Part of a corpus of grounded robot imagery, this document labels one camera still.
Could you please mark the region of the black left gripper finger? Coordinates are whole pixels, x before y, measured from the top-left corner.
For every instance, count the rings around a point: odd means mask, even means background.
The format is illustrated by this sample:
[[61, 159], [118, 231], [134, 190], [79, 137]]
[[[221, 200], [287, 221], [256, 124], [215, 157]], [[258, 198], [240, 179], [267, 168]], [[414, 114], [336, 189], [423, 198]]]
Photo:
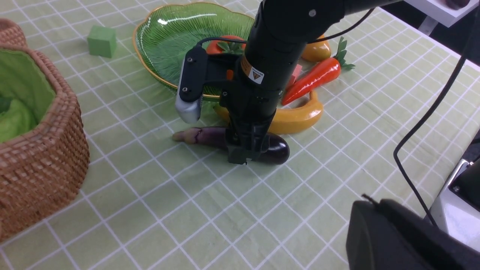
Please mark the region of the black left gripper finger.
[[353, 202], [346, 253], [351, 270], [478, 270], [479, 253], [391, 199]]

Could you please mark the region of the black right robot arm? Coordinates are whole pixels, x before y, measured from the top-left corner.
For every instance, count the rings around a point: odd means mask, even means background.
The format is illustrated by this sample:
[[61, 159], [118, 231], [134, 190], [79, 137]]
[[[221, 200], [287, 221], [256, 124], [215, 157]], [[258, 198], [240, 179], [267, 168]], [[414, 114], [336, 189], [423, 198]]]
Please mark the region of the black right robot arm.
[[269, 148], [267, 131], [304, 49], [343, 17], [390, 0], [263, 0], [232, 79], [220, 87], [229, 112], [228, 162], [245, 164]]

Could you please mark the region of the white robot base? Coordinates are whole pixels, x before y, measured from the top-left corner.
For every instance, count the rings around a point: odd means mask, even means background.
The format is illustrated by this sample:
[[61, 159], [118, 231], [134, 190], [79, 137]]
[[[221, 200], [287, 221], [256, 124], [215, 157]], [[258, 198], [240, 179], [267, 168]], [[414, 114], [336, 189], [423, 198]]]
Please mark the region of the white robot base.
[[464, 245], [480, 250], [478, 134], [449, 173], [430, 213], [442, 231]]

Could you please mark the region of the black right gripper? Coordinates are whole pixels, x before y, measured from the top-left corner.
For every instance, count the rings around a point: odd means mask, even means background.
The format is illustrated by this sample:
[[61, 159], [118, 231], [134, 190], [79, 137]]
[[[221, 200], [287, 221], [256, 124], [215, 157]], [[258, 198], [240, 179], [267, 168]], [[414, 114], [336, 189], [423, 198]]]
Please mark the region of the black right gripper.
[[227, 109], [229, 124], [219, 130], [227, 141], [228, 162], [246, 164], [269, 149], [269, 141], [283, 139], [268, 131], [283, 88], [271, 88], [247, 81], [222, 81], [219, 104]]

